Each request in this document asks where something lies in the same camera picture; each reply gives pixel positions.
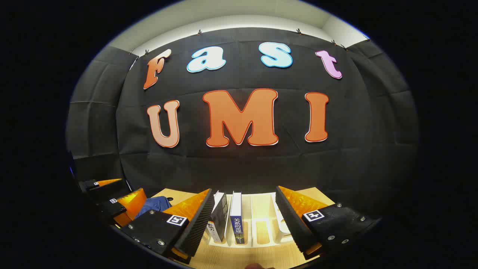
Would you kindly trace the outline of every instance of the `white ceiling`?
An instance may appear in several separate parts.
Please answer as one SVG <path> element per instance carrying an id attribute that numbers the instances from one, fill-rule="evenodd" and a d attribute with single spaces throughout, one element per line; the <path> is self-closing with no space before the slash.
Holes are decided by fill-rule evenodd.
<path id="1" fill-rule="evenodd" d="M 299 0 L 184 0 L 131 26 L 110 42 L 131 51 L 155 37 L 201 20 L 230 15 L 266 15 L 290 19 L 321 29 L 331 15 Z"/>

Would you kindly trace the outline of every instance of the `wooden surface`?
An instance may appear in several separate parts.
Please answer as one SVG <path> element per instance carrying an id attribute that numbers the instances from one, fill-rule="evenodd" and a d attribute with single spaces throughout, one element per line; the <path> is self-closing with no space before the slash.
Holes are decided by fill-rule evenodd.
<path id="1" fill-rule="evenodd" d="M 334 204 L 317 188 L 297 191 L 327 205 Z M 196 193 L 164 189 L 154 195 L 173 197 L 171 205 L 176 205 Z M 189 265 L 195 269 L 244 269 L 248 264 L 259 263 L 264 268 L 289 269 L 306 262 L 304 255 L 299 251 L 294 241 L 271 247 L 231 248 L 210 246 L 207 242 L 209 236 L 205 232 L 204 240 L 201 240 L 196 255 L 191 258 Z"/>

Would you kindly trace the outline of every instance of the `orange gripper pad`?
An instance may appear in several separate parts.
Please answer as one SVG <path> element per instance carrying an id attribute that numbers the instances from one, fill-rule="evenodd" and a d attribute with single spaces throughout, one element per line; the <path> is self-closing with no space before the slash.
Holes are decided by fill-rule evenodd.
<path id="1" fill-rule="evenodd" d="M 143 208 L 143 205 L 146 202 L 146 194 L 144 193 L 143 188 L 139 188 L 138 190 L 117 199 L 117 201 L 126 208 L 126 212 L 114 217 L 114 220 L 119 225 L 125 226 L 130 221 L 134 220 L 136 215 L 141 211 L 141 208 Z"/>
<path id="2" fill-rule="evenodd" d="M 279 186 L 282 193 L 287 198 L 287 201 L 291 204 L 294 211 L 302 219 L 302 215 L 317 209 L 326 207 L 327 205 L 312 199 L 308 196 L 300 194 L 296 191 Z"/>
<path id="3" fill-rule="evenodd" d="M 105 186 L 105 185 L 108 185 L 110 183 L 113 183 L 113 182 L 116 182 L 118 180 L 121 180 L 121 179 L 109 179 L 109 180 L 101 180 L 101 181 L 97 181 L 98 182 L 98 186 Z"/>
<path id="4" fill-rule="evenodd" d="M 171 215 L 186 217 L 189 221 L 191 221 L 194 218 L 194 215 L 196 214 L 197 210 L 201 206 L 202 202 L 204 201 L 204 198 L 206 198 L 208 192 L 209 190 L 200 192 L 195 196 L 188 198 L 180 202 L 179 204 L 164 210 L 163 212 Z"/>

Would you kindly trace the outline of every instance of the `black fabric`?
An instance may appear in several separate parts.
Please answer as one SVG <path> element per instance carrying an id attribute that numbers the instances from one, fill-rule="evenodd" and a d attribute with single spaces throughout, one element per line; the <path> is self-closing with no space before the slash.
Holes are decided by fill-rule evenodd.
<path id="1" fill-rule="evenodd" d="M 66 138 L 79 181 L 124 178 L 115 115 L 124 79 L 136 57 L 107 46 L 93 59 L 75 87 Z M 129 192 L 127 182 L 122 180 L 115 197 Z"/>
<path id="2" fill-rule="evenodd" d="M 292 65 L 285 69 L 265 66 L 258 50 L 263 42 L 288 45 Z M 226 64 L 214 71 L 189 73 L 186 66 L 191 55 L 214 45 L 223 48 Z M 148 62 L 166 49 L 172 54 L 165 60 L 157 83 L 144 90 Z M 337 60 L 335 66 L 342 72 L 342 79 L 326 72 L 315 55 L 320 50 Z M 271 88 L 279 94 L 274 103 L 279 143 L 251 146 L 245 141 L 239 146 L 230 143 L 227 147 L 208 147 L 209 109 L 202 96 L 212 90 L 227 90 L 243 109 L 257 88 Z M 317 187 L 334 201 L 368 207 L 367 198 L 359 193 L 380 196 L 392 192 L 400 187 L 414 163 L 418 123 L 413 97 L 394 64 L 373 42 L 364 41 L 346 51 L 329 41 L 283 30 L 212 31 L 171 42 L 140 57 L 127 73 L 120 92 L 116 109 L 119 167 L 131 187 L 144 188 L 148 197 L 163 188 L 261 193 L 274 192 L 275 186 L 281 185 L 293 190 Z M 323 142 L 308 143 L 304 139 L 309 128 L 309 104 L 304 98 L 308 92 L 329 97 L 328 138 Z M 152 137 L 146 110 L 151 105 L 163 107 L 171 100 L 180 101 L 180 141 L 174 148 L 164 148 Z M 90 111 L 86 107 L 78 109 L 78 113 Z M 159 117 L 162 132 L 168 135 L 167 113 L 161 111 Z M 105 130 L 111 124 L 105 123 Z M 114 153 L 116 138 L 110 129 L 108 132 L 111 141 L 90 151 Z M 92 152 L 85 150 L 82 155 L 91 156 Z"/>

